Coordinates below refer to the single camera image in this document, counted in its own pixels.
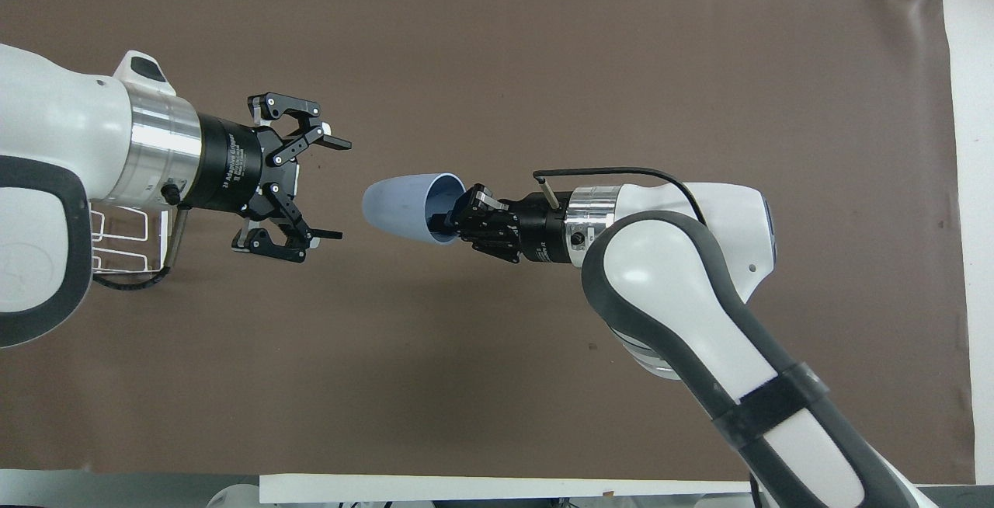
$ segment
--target white wire basket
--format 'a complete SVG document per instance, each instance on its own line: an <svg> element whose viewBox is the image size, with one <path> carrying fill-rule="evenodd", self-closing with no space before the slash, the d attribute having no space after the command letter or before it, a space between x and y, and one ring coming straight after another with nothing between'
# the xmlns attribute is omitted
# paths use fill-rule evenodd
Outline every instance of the white wire basket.
<svg viewBox="0 0 994 508"><path fill-rule="evenodd" d="M93 273L154 273L162 268L174 221L171 211L92 206Z"/></svg>

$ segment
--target metal rod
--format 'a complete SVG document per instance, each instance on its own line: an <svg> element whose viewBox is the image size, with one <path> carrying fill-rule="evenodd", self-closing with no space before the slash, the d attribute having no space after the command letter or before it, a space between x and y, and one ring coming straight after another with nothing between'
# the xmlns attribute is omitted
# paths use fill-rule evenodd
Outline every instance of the metal rod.
<svg viewBox="0 0 994 508"><path fill-rule="evenodd" d="M545 178L536 178L539 182L539 187L542 187L542 193L546 194L546 201L549 201L549 207L553 207L553 211L558 211L560 203L556 199L556 192L553 192L553 187L549 186L549 181Z"/></svg>
<svg viewBox="0 0 994 508"><path fill-rule="evenodd" d="M189 217L188 208L177 208L176 221L173 222L173 231L169 236L169 247L166 249L166 259L162 263L163 267L172 268L173 264L176 263L176 254L179 253L180 242L183 240L183 232L186 230L187 217Z"/></svg>

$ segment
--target black cable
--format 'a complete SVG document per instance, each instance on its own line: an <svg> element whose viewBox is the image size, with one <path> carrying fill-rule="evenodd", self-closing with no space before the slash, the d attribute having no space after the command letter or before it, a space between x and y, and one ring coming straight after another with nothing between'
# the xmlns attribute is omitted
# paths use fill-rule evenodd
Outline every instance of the black cable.
<svg viewBox="0 0 994 508"><path fill-rule="evenodd" d="M756 476L749 473L749 492L752 493L752 505L755 508L763 508L763 497L759 496L759 481Z"/></svg>
<svg viewBox="0 0 994 508"><path fill-rule="evenodd" d="M103 275L95 274L93 275L93 282L102 284L107 288L113 288L114 290L142 290L149 288L154 284L157 284L162 279L165 279L166 275L168 274L169 274L169 267L163 267L162 270L159 270L156 274L152 275L152 278L146 281L142 281L140 283L115 283L114 281L107 279Z"/></svg>
<svg viewBox="0 0 994 508"><path fill-rule="evenodd" d="M607 174L638 174L656 176L656 178L664 179L666 182L677 186L677 189L680 190L680 192L686 197L686 200L689 201L693 214L697 216L700 224L707 226L707 222L704 221L704 214L700 212L700 206L697 204L695 197L693 197L691 190L688 190L686 186L684 186L684 183L680 182L675 176L666 174L666 172L658 171L657 169L647 169L642 167L606 167L589 169L537 169L537 171L532 172L532 176L538 183L544 183L544 178L546 178L546 176L597 176Z"/></svg>

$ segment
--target light blue cup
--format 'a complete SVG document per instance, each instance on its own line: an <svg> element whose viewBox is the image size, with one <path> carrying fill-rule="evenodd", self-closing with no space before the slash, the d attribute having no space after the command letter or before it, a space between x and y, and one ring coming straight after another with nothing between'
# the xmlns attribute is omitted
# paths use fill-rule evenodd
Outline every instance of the light blue cup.
<svg viewBox="0 0 994 508"><path fill-rule="evenodd" d="M363 194L366 222L391 235L404 236L433 245L447 245L456 235L429 231L433 214L451 211L465 192L460 179L451 174L413 174L381 179Z"/></svg>

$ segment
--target black velcro strap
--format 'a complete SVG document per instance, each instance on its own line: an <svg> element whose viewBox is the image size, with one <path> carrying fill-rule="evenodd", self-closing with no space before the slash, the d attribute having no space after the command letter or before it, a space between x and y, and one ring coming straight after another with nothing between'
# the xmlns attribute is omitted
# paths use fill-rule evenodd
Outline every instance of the black velcro strap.
<svg viewBox="0 0 994 508"><path fill-rule="evenodd" d="M828 387L805 363L799 363L750 391L738 405L711 422L738 451L825 394Z"/></svg>

